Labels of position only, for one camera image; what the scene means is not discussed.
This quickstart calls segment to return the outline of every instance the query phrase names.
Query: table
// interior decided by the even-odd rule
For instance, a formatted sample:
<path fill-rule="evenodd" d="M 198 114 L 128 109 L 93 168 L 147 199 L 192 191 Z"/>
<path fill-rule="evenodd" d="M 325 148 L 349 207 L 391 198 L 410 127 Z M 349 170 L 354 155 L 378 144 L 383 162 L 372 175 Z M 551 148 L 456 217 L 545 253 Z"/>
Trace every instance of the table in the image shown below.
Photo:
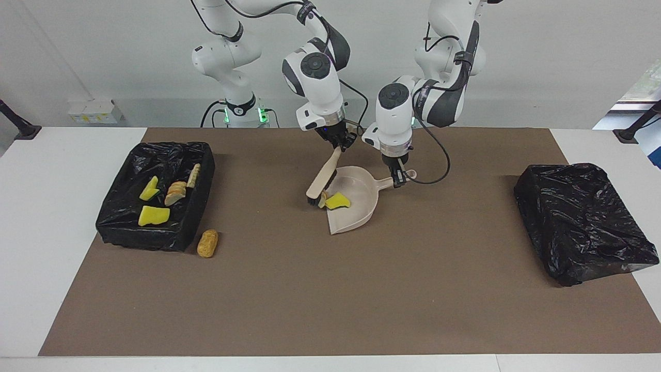
<path fill-rule="evenodd" d="M 95 236 L 94 221 L 114 173 L 144 135 L 143 128 L 45 128 L 0 158 L 0 369 L 33 371 L 620 371 L 656 370 L 661 355 L 432 355 L 388 357 L 37 358 L 59 306 Z M 661 172 L 637 146 L 608 131 L 553 130 L 570 163 L 592 162 L 610 175 L 653 242 L 661 242 Z M 87 158 L 83 163 L 74 159 Z M 70 205 L 62 210 L 60 205 Z M 69 247 L 67 252 L 58 247 Z M 23 247 L 11 251 L 7 247 Z M 635 273 L 657 317 L 661 267 Z"/>

